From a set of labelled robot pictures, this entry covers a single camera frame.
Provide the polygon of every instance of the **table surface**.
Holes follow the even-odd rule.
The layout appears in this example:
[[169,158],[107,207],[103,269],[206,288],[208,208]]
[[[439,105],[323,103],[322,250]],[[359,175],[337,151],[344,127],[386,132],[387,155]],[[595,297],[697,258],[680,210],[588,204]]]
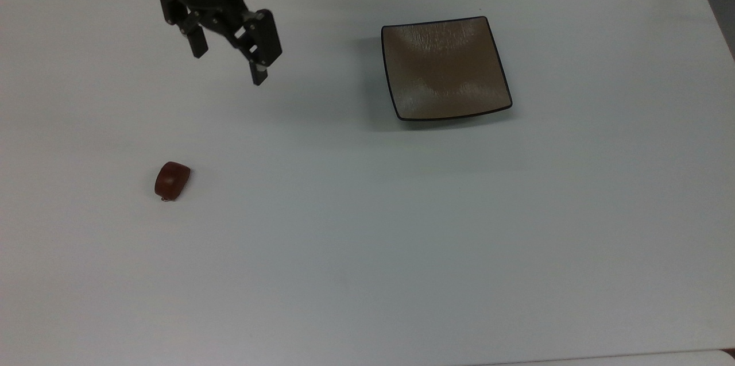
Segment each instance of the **table surface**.
[[[447,366],[735,346],[735,63],[707,0],[0,0],[0,363]],[[394,116],[380,29],[486,16],[514,106]],[[178,201],[158,169],[194,169]]]

